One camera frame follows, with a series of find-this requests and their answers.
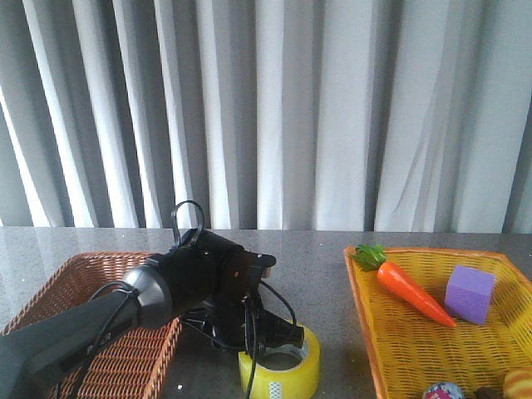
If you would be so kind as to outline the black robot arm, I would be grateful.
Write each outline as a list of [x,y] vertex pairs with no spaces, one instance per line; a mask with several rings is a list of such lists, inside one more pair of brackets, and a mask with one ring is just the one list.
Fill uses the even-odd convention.
[[90,300],[1,339],[1,395],[43,398],[98,352],[136,328],[176,318],[254,361],[270,348],[302,347],[304,330],[264,309],[259,287],[276,260],[213,232],[191,229],[171,250],[99,288]]

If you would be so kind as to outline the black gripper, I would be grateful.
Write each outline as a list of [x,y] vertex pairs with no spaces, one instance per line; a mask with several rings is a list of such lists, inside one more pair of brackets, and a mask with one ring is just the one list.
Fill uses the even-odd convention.
[[181,322],[202,333],[216,347],[234,352],[257,349],[263,353],[268,347],[283,345],[302,348],[305,338],[303,327],[267,311],[257,290],[240,299],[221,293],[185,312]]

